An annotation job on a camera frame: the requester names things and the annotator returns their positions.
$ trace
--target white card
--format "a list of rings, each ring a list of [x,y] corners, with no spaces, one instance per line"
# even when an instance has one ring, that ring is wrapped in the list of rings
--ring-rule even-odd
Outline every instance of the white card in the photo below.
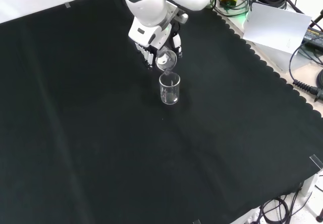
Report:
[[[253,3],[244,23],[243,39],[293,53],[310,21],[307,15]]]

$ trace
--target black cloth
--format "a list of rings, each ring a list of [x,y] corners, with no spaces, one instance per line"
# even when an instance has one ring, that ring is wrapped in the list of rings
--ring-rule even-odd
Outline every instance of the black cloth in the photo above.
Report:
[[[121,0],[0,25],[1,223],[230,223],[318,168],[323,123],[209,10],[182,26],[180,101]]]

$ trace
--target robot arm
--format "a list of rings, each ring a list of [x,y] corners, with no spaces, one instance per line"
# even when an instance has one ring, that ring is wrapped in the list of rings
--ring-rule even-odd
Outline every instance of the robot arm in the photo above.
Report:
[[[192,10],[203,9],[209,0],[174,0]],[[181,39],[176,25],[185,24],[188,15],[167,0],[126,0],[135,16],[129,37],[135,41],[145,62],[152,67],[156,55],[164,46],[170,47],[180,58]]]

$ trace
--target small glass cup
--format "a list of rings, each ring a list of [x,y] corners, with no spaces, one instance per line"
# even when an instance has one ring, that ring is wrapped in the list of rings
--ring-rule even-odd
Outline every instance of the small glass cup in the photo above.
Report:
[[[163,50],[157,53],[155,60],[157,67],[164,72],[172,70],[177,62],[176,53],[166,48],[167,47],[164,46]]]
[[[160,97],[165,104],[175,104],[180,99],[180,81],[178,74],[164,72],[159,77]]]

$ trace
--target clear plastic cup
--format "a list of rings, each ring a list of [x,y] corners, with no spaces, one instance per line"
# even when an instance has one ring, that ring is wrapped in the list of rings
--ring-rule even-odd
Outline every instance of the clear plastic cup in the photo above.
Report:
[[[163,103],[175,104],[180,99],[180,81],[180,76],[171,71],[160,76],[160,97]]]

